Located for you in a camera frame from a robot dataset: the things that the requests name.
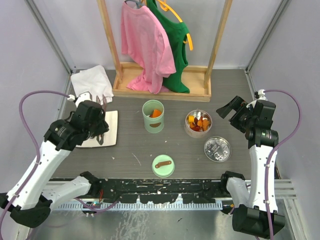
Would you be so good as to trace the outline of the mint green canister lid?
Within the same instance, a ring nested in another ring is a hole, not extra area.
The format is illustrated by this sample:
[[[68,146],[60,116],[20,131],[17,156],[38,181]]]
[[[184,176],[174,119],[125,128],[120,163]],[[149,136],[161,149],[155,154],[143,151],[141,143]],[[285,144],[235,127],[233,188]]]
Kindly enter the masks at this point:
[[[153,159],[151,169],[157,177],[168,178],[175,170],[175,163],[170,156],[161,154]]]

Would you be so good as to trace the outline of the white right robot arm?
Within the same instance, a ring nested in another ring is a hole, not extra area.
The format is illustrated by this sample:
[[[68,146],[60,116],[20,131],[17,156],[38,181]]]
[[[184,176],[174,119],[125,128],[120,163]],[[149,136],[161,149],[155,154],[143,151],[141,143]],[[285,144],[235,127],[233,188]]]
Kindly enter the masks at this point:
[[[272,129],[275,110],[276,105],[265,97],[247,103],[235,96],[216,111],[223,119],[235,111],[229,122],[244,133],[251,161],[250,184],[240,173],[226,171],[221,176],[219,191],[225,197],[232,197],[234,204],[230,212],[232,228],[268,240],[285,226],[275,197],[276,146],[279,143],[279,134]]]

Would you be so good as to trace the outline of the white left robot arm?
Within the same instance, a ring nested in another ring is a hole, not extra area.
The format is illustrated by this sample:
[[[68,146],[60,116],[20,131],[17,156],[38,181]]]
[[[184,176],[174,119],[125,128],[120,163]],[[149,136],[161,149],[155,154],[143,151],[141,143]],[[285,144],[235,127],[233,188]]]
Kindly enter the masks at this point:
[[[103,107],[91,100],[77,105],[67,119],[54,121],[44,135],[39,156],[34,159],[20,181],[7,193],[1,193],[0,206],[7,208],[18,224],[36,228],[63,202],[80,196],[95,198],[101,190],[100,180],[85,171],[54,190],[45,190],[58,166],[89,138],[109,130]]]

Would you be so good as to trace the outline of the white square plate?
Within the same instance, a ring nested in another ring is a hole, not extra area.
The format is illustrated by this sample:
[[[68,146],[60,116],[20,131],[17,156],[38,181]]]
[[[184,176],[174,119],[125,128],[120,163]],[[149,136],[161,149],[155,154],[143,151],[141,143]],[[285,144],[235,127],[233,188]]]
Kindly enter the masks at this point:
[[[110,147],[117,143],[117,133],[118,133],[118,116],[117,110],[107,111],[105,113],[105,121],[109,126],[109,131],[103,134],[103,137],[96,136],[95,138],[89,138],[82,143],[82,145],[77,145],[77,148],[100,148],[100,147]]]

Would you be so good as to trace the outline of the mint green tin canister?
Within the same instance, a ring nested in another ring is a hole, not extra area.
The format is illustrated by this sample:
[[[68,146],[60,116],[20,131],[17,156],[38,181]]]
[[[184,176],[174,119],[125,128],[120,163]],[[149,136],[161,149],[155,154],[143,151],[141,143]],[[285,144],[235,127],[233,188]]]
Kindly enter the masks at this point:
[[[158,109],[162,111],[161,116],[156,118],[150,118],[150,114],[153,112],[154,109]],[[163,104],[155,99],[151,99],[146,101],[142,106],[142,115],[144,121],[145,129],[152,134],[159,133],[164,128],[164,113],[165,109]]]

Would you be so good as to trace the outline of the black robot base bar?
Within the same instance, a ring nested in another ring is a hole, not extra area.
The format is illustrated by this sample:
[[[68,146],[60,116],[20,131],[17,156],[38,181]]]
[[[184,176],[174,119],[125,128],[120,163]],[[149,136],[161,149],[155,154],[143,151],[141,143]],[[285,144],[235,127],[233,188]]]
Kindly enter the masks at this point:
[[[81,194],[79,198],[102,198],[104,203],[116,201],[123,204],[174,203],[182,197],[183,204],[215,203],[231,195],[217,179],[101,179],[95,191]]]

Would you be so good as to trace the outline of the white cloth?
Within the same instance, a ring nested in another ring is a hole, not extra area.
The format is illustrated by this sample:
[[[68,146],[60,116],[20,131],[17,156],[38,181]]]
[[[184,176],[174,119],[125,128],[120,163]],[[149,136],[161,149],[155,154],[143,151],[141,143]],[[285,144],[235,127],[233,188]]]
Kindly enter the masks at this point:
[[[70,79],[77,97],[89,92],[94,100],[99,97],[102,102],[103,98],[107,103],[113,101],[113,87],[103,66],[97,65],[86,70],[80,70],[78,73],[72,74]]]

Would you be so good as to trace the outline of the metal serving tongs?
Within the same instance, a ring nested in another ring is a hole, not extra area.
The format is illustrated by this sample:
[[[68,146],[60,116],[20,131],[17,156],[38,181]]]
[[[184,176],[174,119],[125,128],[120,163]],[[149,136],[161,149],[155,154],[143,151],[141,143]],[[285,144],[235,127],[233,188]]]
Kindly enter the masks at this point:
[[[96,97],[96,103],[99,105],[102,102],[102,110],[99,114],[99,118],[97,120],[97,123],[93,126],[92,133],[90,134],[90,138],[96,138],[96,141],[101,146],[104,143],[104,134],[109,131],[109,125],[107,122],[102,119],[102,117],[106,116],[106,109],[107,109],[107,97],[103,94],[102,95],[102,101],[97,96]]]

